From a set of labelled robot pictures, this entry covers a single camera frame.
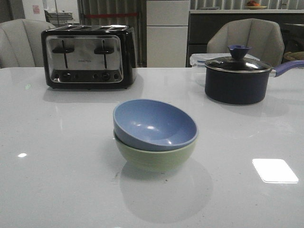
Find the beige upholstered chair right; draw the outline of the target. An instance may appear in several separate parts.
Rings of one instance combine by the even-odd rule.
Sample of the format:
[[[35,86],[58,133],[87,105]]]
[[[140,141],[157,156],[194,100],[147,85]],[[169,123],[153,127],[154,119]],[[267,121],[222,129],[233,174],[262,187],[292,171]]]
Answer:
[[[285,49],[279,24],[255,18],[225,24],[208,42],[207,53],[228,53],[229,45],[252,47],[250,55],[274,67],[281,64]]]

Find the glass lid blue knob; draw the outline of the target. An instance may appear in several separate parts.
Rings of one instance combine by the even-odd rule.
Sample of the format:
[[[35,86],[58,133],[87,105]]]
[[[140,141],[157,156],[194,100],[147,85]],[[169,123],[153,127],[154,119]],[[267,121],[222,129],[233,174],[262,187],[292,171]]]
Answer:
[[[245,57],[251,48],[244,45],[229,45],[230,56],[206,60],[205,66],[228,73],[262,73],[270,70],[272,66],[268,63]]]

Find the beige upholstered chair left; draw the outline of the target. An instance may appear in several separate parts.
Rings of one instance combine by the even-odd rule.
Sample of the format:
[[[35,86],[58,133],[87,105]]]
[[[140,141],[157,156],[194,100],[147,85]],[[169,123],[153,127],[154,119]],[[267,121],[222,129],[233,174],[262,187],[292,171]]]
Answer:
[[[43,67],[41,33],[49,22],[16,19],[0,24],[0,67]]]

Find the beige upholstered chair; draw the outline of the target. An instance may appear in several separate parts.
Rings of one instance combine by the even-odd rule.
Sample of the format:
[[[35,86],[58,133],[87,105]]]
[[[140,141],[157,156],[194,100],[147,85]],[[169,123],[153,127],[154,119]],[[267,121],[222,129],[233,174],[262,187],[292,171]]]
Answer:
[[[16,19],[0,24],[0,67],[43,67],[41,33],[49,22]]]
[[[279,24],[255,18],[225,24],[208,42],[207,53],[228,53],[229,45],[252,47],[250,55],[274,67],[281,64],[285,49]]]

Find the black chrome four-slot toaster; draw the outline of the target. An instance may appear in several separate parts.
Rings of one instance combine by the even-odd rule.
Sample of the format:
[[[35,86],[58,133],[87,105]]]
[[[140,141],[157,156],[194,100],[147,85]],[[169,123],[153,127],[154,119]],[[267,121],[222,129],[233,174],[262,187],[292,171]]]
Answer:
[[[46,84],[59,89],[123,89],[135,79],[134,28],[67,25],[41,33]]]

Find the blue bowl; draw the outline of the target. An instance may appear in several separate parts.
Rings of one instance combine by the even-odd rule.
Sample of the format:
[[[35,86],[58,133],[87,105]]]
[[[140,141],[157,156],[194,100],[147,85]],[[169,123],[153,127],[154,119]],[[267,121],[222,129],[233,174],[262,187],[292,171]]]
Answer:
[[[161,101],[135,99],[113,111],[114,132],[126,145],[144,151],[171,151],[198,136],[194,120],[183,110]]]

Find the fruit plate on counter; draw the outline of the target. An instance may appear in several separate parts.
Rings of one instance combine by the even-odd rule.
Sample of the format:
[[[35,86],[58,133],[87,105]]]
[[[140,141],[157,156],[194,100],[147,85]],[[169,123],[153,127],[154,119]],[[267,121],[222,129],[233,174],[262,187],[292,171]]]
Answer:
[[[263,10],[266,9],[267,6],[262,6],[260,5],[260,3],[257,3],[255,0],[249,0],[246,4],[245,4],[246,8],[251,9],[251,10]]]

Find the dark counter white top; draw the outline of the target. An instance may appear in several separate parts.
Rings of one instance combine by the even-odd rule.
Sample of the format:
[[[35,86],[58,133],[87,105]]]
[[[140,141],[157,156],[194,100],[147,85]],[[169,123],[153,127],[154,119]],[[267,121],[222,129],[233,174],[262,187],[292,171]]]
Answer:
[[[285,44],[281,27],[302,24],[303,13],[194,13],[189,15],[187,59],[197,53],[227,53],[229,45],[246,45],[249,54],[272,66],[281,64]]]

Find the clear plastic food container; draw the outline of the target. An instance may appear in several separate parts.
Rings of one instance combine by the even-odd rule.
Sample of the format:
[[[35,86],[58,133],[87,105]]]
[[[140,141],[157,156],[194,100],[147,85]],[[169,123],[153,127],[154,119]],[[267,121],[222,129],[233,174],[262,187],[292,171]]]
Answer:
[[[218,57],[230,57],[229,53],[198,53],[190,56],[190,66],[195,82],[204,87],[206,81],[205,61]]]

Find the white refrigerator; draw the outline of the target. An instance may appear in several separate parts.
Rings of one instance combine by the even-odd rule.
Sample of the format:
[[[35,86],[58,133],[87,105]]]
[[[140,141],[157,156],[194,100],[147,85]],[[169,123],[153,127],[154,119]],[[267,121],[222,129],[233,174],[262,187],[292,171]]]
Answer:
[[[189,0],[146,2],[147,67],[185,67]]]

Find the light green bowl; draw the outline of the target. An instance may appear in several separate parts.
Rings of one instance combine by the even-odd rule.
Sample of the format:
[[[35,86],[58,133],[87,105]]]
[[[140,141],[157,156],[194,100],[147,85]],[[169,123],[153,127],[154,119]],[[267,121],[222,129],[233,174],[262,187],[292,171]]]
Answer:
[[[114,133],[116,145],[121,155],[136,168],[164,172],[174,170],[184,164],[192,155],[197,140],[194,140],[187,146],[171,151],[144,151],[124,144]]]

